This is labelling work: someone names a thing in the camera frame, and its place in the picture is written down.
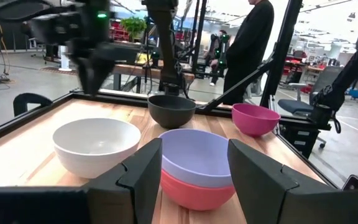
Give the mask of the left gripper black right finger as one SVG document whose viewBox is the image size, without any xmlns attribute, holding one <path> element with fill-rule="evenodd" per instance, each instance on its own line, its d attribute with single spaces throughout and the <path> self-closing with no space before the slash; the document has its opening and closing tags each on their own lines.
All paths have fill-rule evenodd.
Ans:
<svg viewBox="0 0 358 224">
<path fill-rule="evenodd" d="M 306 224 L 306 196 L 328 189 L 237 139 L 229 140 L 227 159 L 247 224 Z"/>
</svg>

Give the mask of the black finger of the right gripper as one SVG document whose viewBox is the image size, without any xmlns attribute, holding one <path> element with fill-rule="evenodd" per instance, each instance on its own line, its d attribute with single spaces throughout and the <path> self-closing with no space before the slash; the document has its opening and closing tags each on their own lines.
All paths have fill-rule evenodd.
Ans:
<svg viewBox="0 0 358 224">
<path fill-rule="evenodd" d="M 81 88 L 85 93 L 92 93 L 91 79 L 87 72 L 86 65 L 79 62 L 76 66 Z"/>
<path fill-rule="evenodd" d="M 92 94 L 96 95 L 102 84 L 113 71 L 115 64 L 97 65 L 93 69 Z"/>
</svg>

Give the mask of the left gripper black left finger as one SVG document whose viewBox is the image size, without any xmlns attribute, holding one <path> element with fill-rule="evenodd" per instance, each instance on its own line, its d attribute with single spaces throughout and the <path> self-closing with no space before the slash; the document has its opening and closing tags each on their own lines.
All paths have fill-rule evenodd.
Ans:
<svg viewBox="0 0 358 224">
<path fill-rule="evenodd" d="M 89 181 L 91 224 L 152 224 L 162 168 L 162 140 L 155 138 Z"/>
</svg>

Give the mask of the white bowl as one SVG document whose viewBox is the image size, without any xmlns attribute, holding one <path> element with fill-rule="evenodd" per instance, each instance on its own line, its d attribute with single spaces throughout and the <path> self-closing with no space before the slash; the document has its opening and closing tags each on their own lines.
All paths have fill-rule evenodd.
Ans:
<svg viewBox="0 0 358 224">
<path fill-rule="evenodd" d="M 112 118 L 86 118 L 64 124 L 52 135 L 55 153 L 72 174 L 94 179 L 136 152 L 139 128 Z"/>
</svg>

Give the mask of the lavender bowl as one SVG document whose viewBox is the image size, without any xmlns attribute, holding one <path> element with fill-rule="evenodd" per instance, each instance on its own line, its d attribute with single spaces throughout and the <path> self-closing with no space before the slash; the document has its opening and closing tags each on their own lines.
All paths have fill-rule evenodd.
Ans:
<svg viewBox="0 0 358 224">
<path fill-rule="evenodd" d="M 162 169 L 174 178 L 198 187 L 232 185 L 227 138 L 198 129 L 173 129 L 159 138 Z"/>
</svg>

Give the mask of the magenta bowl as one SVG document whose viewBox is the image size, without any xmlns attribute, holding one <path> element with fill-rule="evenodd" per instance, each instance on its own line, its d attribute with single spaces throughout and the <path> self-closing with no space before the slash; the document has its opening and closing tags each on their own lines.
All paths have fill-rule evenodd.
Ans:
<svg viewBox="0 0 358 224">
<path fill-rule="evenodd" d="M 271 132 L 281 116 L 263 106 L 236 103 L 232 106 L 232 121 L 243 134 L 252 137 L 263 136 Z"/>
</svg>

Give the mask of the black bowl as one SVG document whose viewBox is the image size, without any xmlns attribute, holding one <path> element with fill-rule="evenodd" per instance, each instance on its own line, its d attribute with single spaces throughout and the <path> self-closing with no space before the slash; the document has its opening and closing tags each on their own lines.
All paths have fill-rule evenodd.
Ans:
<svg viewBox="0 0 358 224">
<path fill-rule="evenodd" d="M 154 95 L 148 98 L 152 119 L 165 129 L 176 129 L 189 122 L 196 111 L 196 103 L 180 96 Z"/>
</svg>

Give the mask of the wooden workbench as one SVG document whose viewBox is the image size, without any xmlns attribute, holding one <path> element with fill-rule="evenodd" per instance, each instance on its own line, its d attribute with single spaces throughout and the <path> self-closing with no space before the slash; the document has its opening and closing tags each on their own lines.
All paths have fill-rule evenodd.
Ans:
<svg viewBox="0 0 358 224">
<path fill-rule="evenodd" d="M 118 74 L 135 75 L 135 76 L 143 77 L 145 75 L 145 71 L 146 68 L 142 66 L 116 64 L 112 72 Z M 152 68 L 151 77 L 159 79 L 160 70 L 157 68 Z M 187 82 L 192 82 L 195 79 L 195 76 L 191 73 L 184 73 L 184 77 Z"/>
</svg>

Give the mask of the green potted plant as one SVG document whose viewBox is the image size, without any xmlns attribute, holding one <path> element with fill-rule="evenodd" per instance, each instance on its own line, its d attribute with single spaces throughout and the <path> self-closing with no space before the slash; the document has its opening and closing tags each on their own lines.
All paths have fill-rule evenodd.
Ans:
<svg viewBox="0 0 358 224">
<path fill-rule="evenodd" d="M 133 40 L 146 29 L 147 25 L 144 19 L 132 16 L 121 19 L 121 27 L 128 33 L 129 40 Z"/>
</svg>

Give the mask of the coral red bowl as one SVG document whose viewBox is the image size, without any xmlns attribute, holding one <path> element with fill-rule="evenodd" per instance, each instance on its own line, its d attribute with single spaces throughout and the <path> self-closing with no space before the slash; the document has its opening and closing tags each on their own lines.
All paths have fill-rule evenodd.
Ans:
<svg viewBox="0 0 358 224">
<path fill-rule="evenodd" d="M 191 185 L 161 171 L 160 185 L 169 199 L 190 210 L 215 210 L 235 193 L 233 186 L 207 188 Z"/>
</svg>

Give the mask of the black drawer cabinet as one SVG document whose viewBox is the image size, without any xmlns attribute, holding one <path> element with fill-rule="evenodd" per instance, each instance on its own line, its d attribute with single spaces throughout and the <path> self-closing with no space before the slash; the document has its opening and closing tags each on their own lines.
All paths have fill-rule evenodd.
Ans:
<svg viewBox="0 0 358 224">
<path fill-rule="evenodd" d="M 284 116 L 279 121 L 280 136 L 287 140 L 305 158 L 309 158 L 321 130 L 330 131 L 331 125 L 317 125 L 307 118 Z"/>
</svg>

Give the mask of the grey office chair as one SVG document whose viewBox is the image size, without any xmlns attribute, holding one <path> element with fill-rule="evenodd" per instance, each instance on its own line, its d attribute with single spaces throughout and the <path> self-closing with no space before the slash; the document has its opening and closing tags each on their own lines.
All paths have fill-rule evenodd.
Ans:
<svg viewBox="0 0 358 224">
<path fill-rule="evenodd" d="M 342 69 L 342 67 L 326 67 L 318 75 L 317 80 L 311 87 L 308 103 L 305 103 L 301 100 L 301 89 L 308 87 L 308 85 L 305 83 L 290 83 L 289 86 L 294 88 L 297 92 L 297 98 L 295 100 L 279 100 L 278 105 L 292 115 L 306 117 L 307 115 L 311 114 L 313 110 L 313 107 L 311 105 L 312 99 L 318 94 L 320 90 L 332 84 L 332 82 L 337 78 Z"/>
</svg>

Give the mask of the black robot with green lights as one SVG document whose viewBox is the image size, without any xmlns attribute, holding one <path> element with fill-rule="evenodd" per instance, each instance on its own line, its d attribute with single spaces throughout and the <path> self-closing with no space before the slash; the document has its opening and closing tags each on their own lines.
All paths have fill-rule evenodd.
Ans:
<svg viewBox="0 0 358 224">
<path fill-rule="evenodd" d="M 213 36 L 213 46 L 209 59 L 211 68 L 211 82 L 216 83 L 219 78 L 224 77 L 224 71 L 227 69 L 226 52 L 229 45 L 230 35 L 225 30 L 220 30 L 218 35 Z"/>
</svg>

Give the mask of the white pedestal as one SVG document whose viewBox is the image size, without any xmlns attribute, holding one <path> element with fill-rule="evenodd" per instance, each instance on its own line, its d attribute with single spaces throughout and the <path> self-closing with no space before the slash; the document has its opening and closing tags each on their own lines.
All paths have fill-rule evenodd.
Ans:
<svg viewBox="0 0 358 224">
<path fill-rule="evenodd" d="M 60 50 L 60 68 L 59 71 L 70 72 L 70 60 L 66 56 L 67 48 L 64 45 L 59 46 Z"/>
</svg>

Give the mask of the black aluminium table frame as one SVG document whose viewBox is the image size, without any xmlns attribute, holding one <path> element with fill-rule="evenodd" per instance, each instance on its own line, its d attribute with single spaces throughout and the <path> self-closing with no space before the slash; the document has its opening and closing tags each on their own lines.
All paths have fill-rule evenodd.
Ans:
<svg viewBox="0 0 358 224">
<path fill-rule="evenodd" d="M 19 4 L 18 1 L 15 2 L 7 1 L 0 3 L 0 11 L 4 8 L 13 6 L 15 4 Z M 290 24 L 295 24 L 295 20 L 298 17 L 300 9 L 302 8 L 302 0 L 288 0 L 287 8 L 285 9 L 284 18 L 282 22 L 282 27 L 280 30 L 280 35 L 278 36 L 278 42 L 284 41 L 284 32 L 289 32 Z M 269 62 L 266 62 L 265 65 L 261 65 L 260 72 L 266 72 L 271 70 L 269 66 L 274 67 L 275 63 L 273 58 L 270 58 Z M 56 107 L 70 101 L 72 99 L 77 100 L 86 100 L 86 101 L 95 101 L 100 103 L 115 103 L 119 105 L 127 105 L 127 106 L 135 106 L 139 108 L 146 108 L 147 107 L 147 97 L 144 95 L 137 94 L 130 94 L 128 92 L 123 91 L 99 91 L 100 94 L 96 96 L 90 96 L 84 94 L 82 91 L 77 91 L 77 89 L 57 98 L 54 101 L 51 101 L 47 104 L 41 104 L 41 106 L 36 107 L 35 109 L 30 110 L 29 112 L 24 112 L 19 115 L 15 115 L 15 118 L 11 119 L 10 121 L 0 125 L 0 139 L 4 136 L 7 136 L 9 133 L 19 129 L 20 127 L 24 126 L 25 124 L 35 120 L 36 118 L 41 117 L 43 114 L 48 113 L 49 111 L 55 109 Z M 221 98 L 217 98 L 207 104 L 197 103 L 200 108 L 196 109 L 196 114 L 202 114 L 206 116 L 214 116 L 214 117 L 222 117 L 222 118 L 231 118 L 231 109 L 223 106 L 218 106 L 218 100 Z M 282 116 L 280 120 L 280 124 L 294 124 L 300 125 L 302 128 L 315 128 L 313 123 L 306 120 L 306 118 L 290 118 L 287 116 Z M 278 134 L 278 139 L 280 139 L 288 148 L 288 150 L 293 151 L 293 153 L 299 157 L 299 160 L 302 160 L 304 165 L 308 166 L 312 172 L 314 172 L 320 180 L 322 180 L 325 184 L 338 189 L 339 187 L 329 180 L 318 168 L 316 168 L 305 156 L 303 156 L 300 152 L 298 152 L 294 146 L 292 146 L 287 140 L 284 139 L 283 136 Z"/>
</svg>

